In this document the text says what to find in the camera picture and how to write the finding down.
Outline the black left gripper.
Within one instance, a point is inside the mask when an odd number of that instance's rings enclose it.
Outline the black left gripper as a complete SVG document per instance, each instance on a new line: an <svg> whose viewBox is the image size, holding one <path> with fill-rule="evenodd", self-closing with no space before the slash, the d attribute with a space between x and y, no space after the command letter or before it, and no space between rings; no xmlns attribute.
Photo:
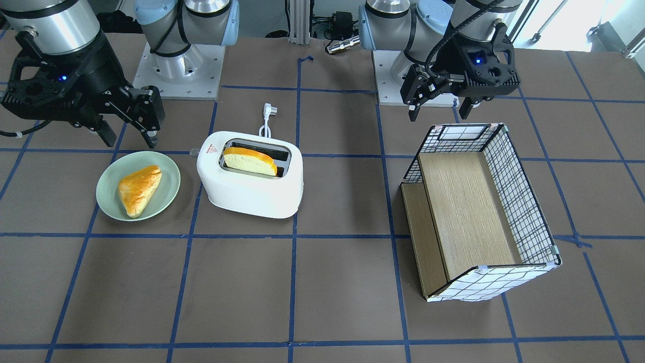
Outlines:
<svg viewBox="0 0 645 363"><path fill-rule="evenodd" d="M410 122L416 122L423 103L440 94L464 97L459 117L466 120L475 103L516 90L521 80L506 31L505 24L494 25L490 41L477 41L455 32L449 25L446 32L453 37L438 50L431 66L439 77L430 76L421 65L412 65L406 74L400 94L403 103L409 105Z"/></svg>

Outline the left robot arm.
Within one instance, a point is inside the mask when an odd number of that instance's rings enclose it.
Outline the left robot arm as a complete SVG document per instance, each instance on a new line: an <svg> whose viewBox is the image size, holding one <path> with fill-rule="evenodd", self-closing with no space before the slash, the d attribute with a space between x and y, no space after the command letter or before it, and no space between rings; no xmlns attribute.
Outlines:
<svg viewBox="0 0 645 363"><path fill-rule="evenodd" d="M414 122L424 103L443 94L463 98L466 119L483 101L506 96L521 80L507 21L521 1L366 1L359 39L366 50L401 51L402 102Z"/></svg>

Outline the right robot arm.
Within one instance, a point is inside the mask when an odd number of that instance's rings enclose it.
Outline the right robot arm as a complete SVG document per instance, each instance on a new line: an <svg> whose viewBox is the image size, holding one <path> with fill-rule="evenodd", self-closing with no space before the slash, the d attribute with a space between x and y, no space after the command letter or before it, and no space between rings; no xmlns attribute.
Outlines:
<svg viewBox="0 0 645 363"><path fill-rule="evenodd" d="M171 84L205 77L200 46L231 46L239 35L238 1L136 1L136 21L147 38L157 78ZM65 122L117 138L104 115L133 126L157 146L165 113L157 84L136 87L124 75L100 21L87 1L2 1L2 15L21 47L2 106L36 126L5 132L20 138Z"/></svg>

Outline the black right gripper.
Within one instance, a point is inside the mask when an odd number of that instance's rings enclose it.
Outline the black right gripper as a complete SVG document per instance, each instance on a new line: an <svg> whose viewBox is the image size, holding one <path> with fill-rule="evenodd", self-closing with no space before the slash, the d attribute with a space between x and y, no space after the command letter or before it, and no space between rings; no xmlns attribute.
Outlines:
<svg viewBox="0 0 645 363"><path fill-rule="evenodd" d="M25 30L16 40L21 51L10 71L4 108L25 119L86 127L110 148L117 136L103 115L114 114L145 133L148 147L156 149L165 118L159 89L137 89L125 78L103 31L85 47L63 55L44 53Z"/></svg>

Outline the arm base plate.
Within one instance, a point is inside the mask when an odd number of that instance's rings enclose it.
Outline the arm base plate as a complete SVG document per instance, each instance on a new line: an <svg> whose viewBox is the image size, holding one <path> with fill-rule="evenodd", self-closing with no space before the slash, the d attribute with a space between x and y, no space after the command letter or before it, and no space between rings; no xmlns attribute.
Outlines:
<svg viewBox="0 0 645 363"><path fill-rule="evenodd" d="M164 100L216 100L226 49L192 44L182 55L161 57L146 44L132 84L138 89L154 85Z"/></svg>
<svg viewBox="0 0 645 363"><path fill-rule="evenodd" d="M372 59L380 104L405 106L400 89L412 62L403 51L374 50Z"/></svg>

